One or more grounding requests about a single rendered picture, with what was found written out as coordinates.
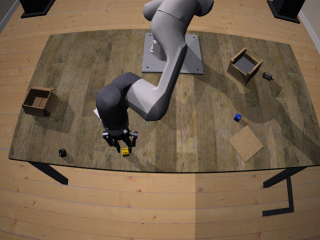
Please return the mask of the tan flat mat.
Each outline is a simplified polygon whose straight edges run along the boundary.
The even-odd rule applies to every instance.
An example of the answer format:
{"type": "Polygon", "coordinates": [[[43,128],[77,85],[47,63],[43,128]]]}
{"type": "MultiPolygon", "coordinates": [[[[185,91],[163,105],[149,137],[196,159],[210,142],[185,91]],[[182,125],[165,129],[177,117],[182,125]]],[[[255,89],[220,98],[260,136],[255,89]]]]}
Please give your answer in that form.
{"type": "Polygon", "coordinates": [[[263,147],[262,143],[248,126],[244,127],[228,141],[244,162],[249,160],[263,147]]]}

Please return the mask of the yellow die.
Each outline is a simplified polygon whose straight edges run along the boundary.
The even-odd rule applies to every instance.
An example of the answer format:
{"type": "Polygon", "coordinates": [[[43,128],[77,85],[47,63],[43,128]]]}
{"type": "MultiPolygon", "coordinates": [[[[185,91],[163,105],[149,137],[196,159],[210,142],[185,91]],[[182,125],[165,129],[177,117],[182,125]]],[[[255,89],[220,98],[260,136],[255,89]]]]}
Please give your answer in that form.
{"type": "Polygon", "coordinates": [[[122,156],[123,156],[123,157],[128,157],[128,156],[130,156],[130,154],[129,154],[129,149],[128,149],[128,148],[122,148],[122,149],[121,149],[121,152],[122,152],[122,156]]]}

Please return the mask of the brown wooden open-top crate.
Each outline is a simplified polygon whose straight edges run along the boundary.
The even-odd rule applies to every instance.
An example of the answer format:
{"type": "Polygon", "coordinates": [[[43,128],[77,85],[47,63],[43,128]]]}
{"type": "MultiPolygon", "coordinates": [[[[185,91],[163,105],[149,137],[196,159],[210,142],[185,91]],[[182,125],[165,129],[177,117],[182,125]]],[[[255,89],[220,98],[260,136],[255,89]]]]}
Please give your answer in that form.
{"type": "Polygon", "coordinates": [[[242,85],[246,85],[253,76],[258,72],[263,60],[257,61],[243,48],[231,60],[227,68],[227,73],[238,80],[242,85]]]}

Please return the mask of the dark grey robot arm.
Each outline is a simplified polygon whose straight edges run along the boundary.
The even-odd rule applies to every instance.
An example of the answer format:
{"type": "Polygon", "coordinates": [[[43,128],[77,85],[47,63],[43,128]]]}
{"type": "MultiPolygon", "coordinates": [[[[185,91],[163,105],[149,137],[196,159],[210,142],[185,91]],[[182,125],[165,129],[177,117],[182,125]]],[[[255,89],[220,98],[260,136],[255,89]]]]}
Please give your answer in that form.
{"type": "Polygon", "coordinates": [[[128,108],[146,121],[161,120],[166,114],[186,58],[188,26],[194,15],[205,16],[213,5],[214,0],[153,0],[143,6],[154,38],[149,52],[167,62],[158,86],[126,72],[98,91],[94,114],[108,134],[128,133],[128,108]]]}

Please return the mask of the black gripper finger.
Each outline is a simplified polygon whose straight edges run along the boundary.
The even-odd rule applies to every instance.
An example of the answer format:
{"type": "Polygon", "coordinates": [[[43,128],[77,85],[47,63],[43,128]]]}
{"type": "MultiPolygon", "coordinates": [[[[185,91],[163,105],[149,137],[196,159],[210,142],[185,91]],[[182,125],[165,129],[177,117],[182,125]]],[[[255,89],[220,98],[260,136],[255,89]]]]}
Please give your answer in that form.
{"type": "Polygon", "coordinates": [[[131,137],[132,137],[132,141],[130,140],[130,138],[124,138],[122,139],[123,142],[126,143],[126,145],[128,146],[128,150],[129,150],[129,153],[132,153],[132,148],[133,147],[136,147],[136,139],[138,138],[138,132],[135,131],[135,132],[129,132],[129,134],[131,134],[131,137]]]}
{"type": "Polygon", "coordinates": [[[109,144],[110,147],[112,147],[112,146],[115,147],[117,149],[118,153],[120,153],[121,147],[120,147],[120,144],[117,140],[113,141],[113,139],[110,136],[108,136],[108,133],[106,131],[103,131],[102,138],[104,138],[107,141],[107,143],[109,144]]]}

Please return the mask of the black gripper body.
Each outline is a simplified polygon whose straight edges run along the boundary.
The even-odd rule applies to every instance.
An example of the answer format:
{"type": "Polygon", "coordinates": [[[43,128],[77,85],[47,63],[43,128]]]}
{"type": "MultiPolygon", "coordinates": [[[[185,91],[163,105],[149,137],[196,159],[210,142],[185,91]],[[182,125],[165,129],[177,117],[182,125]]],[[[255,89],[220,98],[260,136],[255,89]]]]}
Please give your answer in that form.
{"type": "Polygon", "coordinates": [[[131,136],[131,134],[129,133],[129,132],[131,132],[131,131],[129,130],[129,128],[127,129],[127,131],[128,131],[127,134],[124,134],[124,133],[123,133],[123,134],[121,134],[121,135],[110,135],[110,134],[108,133],[108,136],[111,137],[113,140],[120,141],[120,140],[123,140],[124,138],[127,139],[128,137],[131,136]]]}

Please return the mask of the open brown cardboard box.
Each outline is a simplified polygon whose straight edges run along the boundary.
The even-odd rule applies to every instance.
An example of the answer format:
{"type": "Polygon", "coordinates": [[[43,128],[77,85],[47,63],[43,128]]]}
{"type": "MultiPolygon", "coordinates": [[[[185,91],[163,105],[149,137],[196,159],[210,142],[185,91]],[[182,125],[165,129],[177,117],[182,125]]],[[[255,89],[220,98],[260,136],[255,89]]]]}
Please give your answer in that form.
{"type": "Polygon", "coordinates": [[[52,92],[56,89],[31,87],[22,103],[24,113],[37,117],[50,117],[58,97],[52,92]]]}

